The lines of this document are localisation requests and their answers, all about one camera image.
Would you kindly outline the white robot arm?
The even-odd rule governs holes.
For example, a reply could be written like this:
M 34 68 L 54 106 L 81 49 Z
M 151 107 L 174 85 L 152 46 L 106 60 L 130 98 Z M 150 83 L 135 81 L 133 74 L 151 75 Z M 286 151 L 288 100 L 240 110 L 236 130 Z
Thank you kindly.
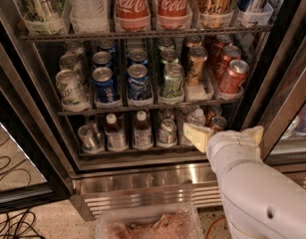
M 263 131 L 261 125 L 220 132 L 183 125 L 216 174 L 233 239 L 306 239 L 306 190 L 262 161 Z

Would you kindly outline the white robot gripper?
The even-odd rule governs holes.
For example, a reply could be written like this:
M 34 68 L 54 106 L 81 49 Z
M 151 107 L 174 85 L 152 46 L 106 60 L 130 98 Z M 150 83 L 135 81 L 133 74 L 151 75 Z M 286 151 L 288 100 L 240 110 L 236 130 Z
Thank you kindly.
M 185 122 L 184 136 L 206 156 L 213 170 L 223 170 L 228 165 L 242 160 L 259 161 L 264 127 L 257 125 L 243 132 L 228 130 L 214 134 L 212 128 Z

